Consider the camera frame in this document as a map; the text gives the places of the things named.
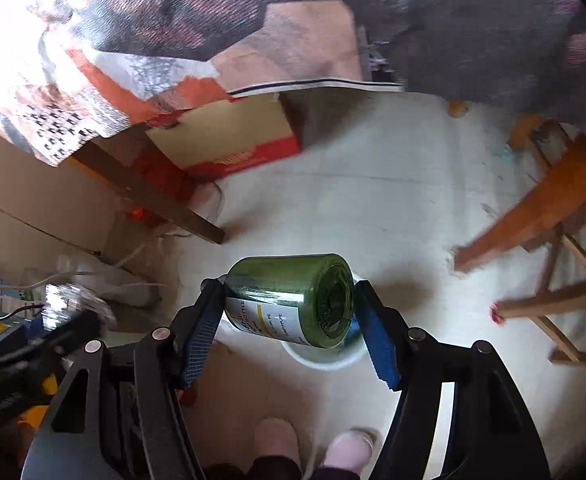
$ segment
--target wall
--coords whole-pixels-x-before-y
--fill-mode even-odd
[[[64,240],[102,249],[117,195],[83,171],[63,163],[51,168],[0,137],[0,208]],[[55,271],[72,248],[0,212],[0,276],[19,283],[25,267]]]

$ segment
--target wooden table leg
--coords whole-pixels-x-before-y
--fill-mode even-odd
[[[452,118],[459,119],[466,115],[468,106],[466,106],[466,101],[449,101],[446,111]]]
[[[222,229],[195,214],[183,203],[158,189],[131,168],[123,166],[96,144],[87,142],[72,157],[135,204],[153,211],[156,215],[200,238],[217,244],[222,243],[224,239]]]
[[[580,135],[561,160],[521,202],[471,244],[458,249],[455,270],[468,272],[553,229],[586,202],[586,136]]]

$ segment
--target bottle label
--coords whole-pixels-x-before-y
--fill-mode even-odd
[[[227,298],[225,306],[228,319],[243,332],[311,346],[304,337],[295,306],[238,298]]]

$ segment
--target shoe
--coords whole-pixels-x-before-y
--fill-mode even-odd
[[[254,431],[257,456],[285,456],[301,467],[297,435],[293,426],[281,418],[263,418]]]
[[[322,466],[345,469],[360,475],[372,456],[371,436],[364,431],[350,430],[339,434],[329,444]]]

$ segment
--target patterned cloth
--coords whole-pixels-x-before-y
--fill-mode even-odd
[[[0,135],[56,165],[162,113],[310,86],[586,131],[580,0],[0,0]]]

